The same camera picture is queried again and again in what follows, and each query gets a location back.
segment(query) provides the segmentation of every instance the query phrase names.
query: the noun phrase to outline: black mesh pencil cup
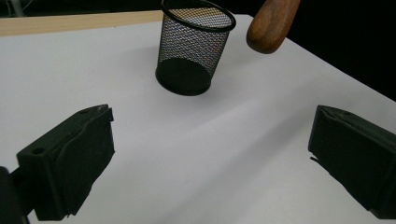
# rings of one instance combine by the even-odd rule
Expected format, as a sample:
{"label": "black mesh pencil cup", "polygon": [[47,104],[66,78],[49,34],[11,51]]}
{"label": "black mesh pencil cup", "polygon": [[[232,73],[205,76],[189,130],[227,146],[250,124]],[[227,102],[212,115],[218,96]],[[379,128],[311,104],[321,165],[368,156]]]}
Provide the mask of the black mesh pencil cup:
{"label": "black mesh pencil cup", "polygon": [[205,0],[163,0],[163,28],[156,77],[177,94],[210,87],[235,18]]}

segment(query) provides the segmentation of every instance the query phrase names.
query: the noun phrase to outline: mesh wire basket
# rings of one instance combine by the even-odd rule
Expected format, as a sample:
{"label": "mesh wire basket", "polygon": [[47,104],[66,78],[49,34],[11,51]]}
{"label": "mesh wire basket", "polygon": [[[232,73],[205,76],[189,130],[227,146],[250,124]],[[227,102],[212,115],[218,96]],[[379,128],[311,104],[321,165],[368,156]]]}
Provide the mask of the mesh wire basket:
{"label": "mesh wire basket", "polygon": [[205,0],[163,0],[163,28],[156,70],[169,91],[207,91],[235,18]]}

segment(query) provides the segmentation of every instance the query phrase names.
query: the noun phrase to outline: white tabletop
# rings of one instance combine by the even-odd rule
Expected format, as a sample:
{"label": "white tabletop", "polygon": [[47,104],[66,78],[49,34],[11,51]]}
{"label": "white tabletop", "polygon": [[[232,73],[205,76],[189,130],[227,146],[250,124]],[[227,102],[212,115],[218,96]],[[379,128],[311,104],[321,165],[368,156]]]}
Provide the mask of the white tabletop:
{"label": "white tabletop", "polygon": [[64,224],[394,223],[364,210],[307,145],[317,105],[396,133],[396,104],[288,39],[274,54],[251,50],[251,18],[236,19],[198,96],[157,82],[160,22],[0,37],[0,165],[13,171],[39,136],[109,104],[116,153]]}

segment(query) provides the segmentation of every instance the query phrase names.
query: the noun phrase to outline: dark background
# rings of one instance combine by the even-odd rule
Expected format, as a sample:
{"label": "dark background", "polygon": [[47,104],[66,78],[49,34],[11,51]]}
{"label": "dark background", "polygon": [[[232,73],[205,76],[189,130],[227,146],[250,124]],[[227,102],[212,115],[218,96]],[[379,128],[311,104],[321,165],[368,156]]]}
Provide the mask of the dark background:
{"label": "dark background", "polygon": [[[234,14],[252,17],[264,1],[211,0]],[[12,17],[6,0],[0,2],[0,16]],[[21,2],[24,7],[30,0]],[[33,0],[24,13],[33,17],[159,10],[160,3],[161,0]],[[302,0],[288,38],[396,102],[395,0]]]}

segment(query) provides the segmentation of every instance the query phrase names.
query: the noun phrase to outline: wooden handle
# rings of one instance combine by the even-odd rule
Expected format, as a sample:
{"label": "wooden handle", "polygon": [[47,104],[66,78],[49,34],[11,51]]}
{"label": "wooden handle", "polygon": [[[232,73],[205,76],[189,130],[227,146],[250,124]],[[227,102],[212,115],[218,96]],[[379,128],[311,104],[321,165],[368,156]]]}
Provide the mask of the wooden handle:
{"label": "wooden handle", "polygon": [[289,32],[301,0],[266,0],[247,30],[247,44],[254,50],[275,52]]}

